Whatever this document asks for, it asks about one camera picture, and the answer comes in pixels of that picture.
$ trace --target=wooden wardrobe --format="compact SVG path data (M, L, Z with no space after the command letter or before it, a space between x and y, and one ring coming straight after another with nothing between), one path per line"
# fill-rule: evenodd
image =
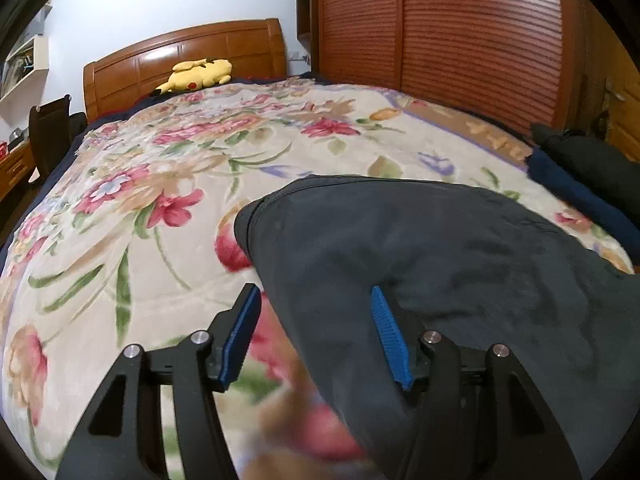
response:
M573 111L575 0L317 0L318 67L526 133Z

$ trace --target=chair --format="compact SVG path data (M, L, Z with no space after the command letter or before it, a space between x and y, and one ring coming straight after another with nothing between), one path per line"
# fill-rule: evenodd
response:
M34 106L29 113L31 151L43 179L49 176L71 147L70 102L71 96L67 94L45 105Z

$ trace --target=gray garment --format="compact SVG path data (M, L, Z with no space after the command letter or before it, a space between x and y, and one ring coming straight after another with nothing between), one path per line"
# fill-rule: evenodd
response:
M460 346L510 346L585 478L640 406L640 277L494 192L311 176L246 206L236 239L326 402L395 478L414 409L370 314L374 285Z

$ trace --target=metal pin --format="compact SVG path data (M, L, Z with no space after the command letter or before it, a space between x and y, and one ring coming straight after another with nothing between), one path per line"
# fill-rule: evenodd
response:
M435 330L427 330L427 332L422 334L422 340L430 345L435 345L442 340L442 336L440 335L440 332L436 332Z
M496 354L498 357L507 357L510 352L511 351L509 350L509 347L507 345L503 345L501 343L494 345L494 354Z
M129 345L124 349L124 357L128 358L128 359L133 359L135 356L137 356L140 353L140 346L139 345Z
M205 330L198 330L191 334L191 342L196 343L196 345L200 345L206 342L209 339L209 332Z

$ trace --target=stuffed animal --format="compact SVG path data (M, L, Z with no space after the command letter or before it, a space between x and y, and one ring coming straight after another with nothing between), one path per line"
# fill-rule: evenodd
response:
M173 68L169 81L161 84L151 95L183 90L200 90L216 83L224 84L231 80L231 63L226 59L201 59L183 61Z

